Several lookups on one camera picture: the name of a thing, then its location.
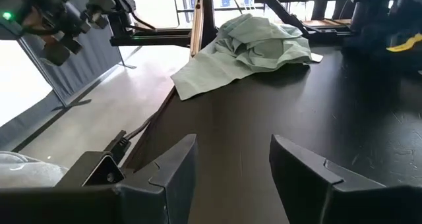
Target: yellow object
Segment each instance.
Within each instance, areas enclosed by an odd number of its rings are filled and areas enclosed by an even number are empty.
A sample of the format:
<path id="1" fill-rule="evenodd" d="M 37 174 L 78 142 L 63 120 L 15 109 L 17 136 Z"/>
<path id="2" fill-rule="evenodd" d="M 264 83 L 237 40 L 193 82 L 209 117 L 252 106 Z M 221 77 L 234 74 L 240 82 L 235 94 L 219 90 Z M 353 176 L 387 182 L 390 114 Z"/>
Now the yellow object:
<path id="1" fill-rule="evenodd" d="M 388 47 L 387 50 L 397 53 L 411 49 L 415 43 L 422 41 L 422 34 L 417 33 L 414 37 L 409 38 L 406 43 L 394 47 Z"/>

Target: black table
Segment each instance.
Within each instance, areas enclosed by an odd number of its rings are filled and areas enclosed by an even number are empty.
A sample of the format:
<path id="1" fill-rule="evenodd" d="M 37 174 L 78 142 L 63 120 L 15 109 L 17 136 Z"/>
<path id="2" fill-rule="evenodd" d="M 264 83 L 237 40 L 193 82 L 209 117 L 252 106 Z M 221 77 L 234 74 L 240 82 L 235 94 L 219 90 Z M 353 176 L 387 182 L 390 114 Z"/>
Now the black table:
<path id="1" fill-rule="evenodd" d="M 255 74 L 187 101 L 173 92 L 127 165 L 140 168 L 198 134 L 190 223 L 201 224 L 287 223 L 268 162 L 271 134 L 388 186 L 422 184 L 422 76 L 334 47 L 313 52 L 321 64 Z"/>

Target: towel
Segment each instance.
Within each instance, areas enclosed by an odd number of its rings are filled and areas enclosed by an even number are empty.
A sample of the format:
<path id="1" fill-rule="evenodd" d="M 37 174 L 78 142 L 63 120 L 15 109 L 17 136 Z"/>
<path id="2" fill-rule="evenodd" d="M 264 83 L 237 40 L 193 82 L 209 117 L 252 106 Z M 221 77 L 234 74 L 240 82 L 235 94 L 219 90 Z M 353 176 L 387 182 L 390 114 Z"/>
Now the towel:
<path id="1" fill-rule="evenodd" d="M 243 14 L 220 28 L 216 39 L 198 52 L 173 80 L 182 100 L 225 86 L 256 72 L 287 63 L 311 62 L 308 40 L 289 24 Z"/>

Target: white cloth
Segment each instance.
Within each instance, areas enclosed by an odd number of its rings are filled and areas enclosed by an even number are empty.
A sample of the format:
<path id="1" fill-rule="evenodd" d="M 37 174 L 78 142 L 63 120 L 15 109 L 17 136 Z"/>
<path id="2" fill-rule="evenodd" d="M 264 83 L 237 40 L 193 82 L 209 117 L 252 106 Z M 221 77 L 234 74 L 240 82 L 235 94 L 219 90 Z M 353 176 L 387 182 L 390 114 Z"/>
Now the white cloth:
<path id="1" fill-rule="evenodd" d="M 311 62 L 308 40 L 288 24 L 243 14 L 220 28 L 217 38 L 171 79 L 182 100 L 287 63 Z"/>
<path id="2" fill-rule="evenodd" d="M 0 188 L 53 187 L 68 169 L 13 152 L 0 152 Z"/>

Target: wire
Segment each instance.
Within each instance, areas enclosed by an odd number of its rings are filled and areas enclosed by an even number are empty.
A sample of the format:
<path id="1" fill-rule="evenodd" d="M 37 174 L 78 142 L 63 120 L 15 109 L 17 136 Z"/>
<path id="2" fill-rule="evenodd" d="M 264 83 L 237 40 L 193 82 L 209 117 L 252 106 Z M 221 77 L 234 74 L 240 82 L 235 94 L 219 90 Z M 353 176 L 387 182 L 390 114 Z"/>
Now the wire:
<path id="1" fill-rule="evenodd" d="M 137 21 L 137 22 L 139 22 L 139 23 L 141 23 L 141 24 L 143 24 L 143 25 L 145 25 L 145 26 L 147 26 L 147 27 L 149 27 L 149 28 L 151 28 L 151 29 L 153 29 L 153 30 L 157 30 L 155 27 L 153 27 L 153 25 L 151 25 L 151 24 L 148 24 L 148 23 L 146 23 L 145 21 L 143 21 L 143 20 L 141 20 L 141 19 L 139 19 L 139 17 L 137 17 L 137 15 L 135 14 L 135 12 L 134 12 L 134 9 L 132 9 L 131 8 L 131 5 L 126 1 L 126 0 L 123 0 L 123 2 L 124 2 L 124 4 L 126 4 L 126 6 L 128 6 L 128 8 L 130 8 L 130 10 L 131 10 L 131 15 L 132 15 L 132 17 Z M 146 28 L 142 28 L 142 27 L 137 27 L 137 28 L 135 28 L 135 29 L 137 29 L 137 30 L 146 30 L 146 31 L 148 31 L 148 30 L 150 30 L 150 29 L 146 29 Z"/>
<path id="2" fill-rule="evenodd" d="M 157 112 L 155 112 L 154 114 L 152 114 L 149 118 L 147 118 L 145 120 L 145 122 L 139 128 L 137 128 L 135 131 L 133 131 L 130 134 L 128 134 L 125 138 L 127 140 L 130 140 L 130 139 L 134 138 L 136 135 L 138 135 L 140 132 L 142 132 L 143 130 L 145 130 L 145 128 L 151 123 L 152 118 L 154 118 L 154 116 L 156 114 L 157 114 Z"/>
<path id="3" fill-rule="evenodd" d="M 145 26 L 147 26 L 147 27 L 149 27 L 149 28 L 151 28 L 151 29 L 153 29 L 153 30 L 156 30 L 156 28 L 155 28 L 155 27 L 153 27 L 152 25 L 150 25 L 150 24 L 146 23 L 145 21 L 143 21 L 143 20 L 139 19 L 139 17 L 137 17 L 135 13 L 132 13 L 132 16 L 133 16 L 133 18 L 134 18 L 137 22 L 139 22 L 139 23 L 141 23 L 141 24 L 144 24 Z"/>
<path id="4" fill-rule="evenodd" d="M 342 11 L 340 12 L 340 15 L 338 16 L 339 19 L 341 19 L 343 17 L 344 9 L 346 9 L 346 6 L 347 6 L 348 3 L 349 3 L 349 0 L 346 0 L 346 2 L 344 2 Z"/>
<path id="5" fill-rule="evenodd" d="M 135 30 L 138 30 L 140 32 L 153 32 L 153 33 L 156 33 L 157 32 L 157 30 L 143 28 L 143 27 L 139 27 L 139 26 L 131 26 L 131 25 L 128 25 L 128 26 L 125 26 L 125 27 L 126 28 L 130 28 L 130 29 L 135 29 Z"/>
<path id="6" fill-rule="evenodd" d="M 243 14 L 243 13 L 242 13 L 242 9 L 240 8 L 240 6 L 239 6 L 239 4 L 237 3 L 237 1 L 236 1 L 236 0 L 234 0 L 234 1 L 235 1 L 235 3 L 236 3 L 237 9 L 239 9 L 240 14 Z"/>

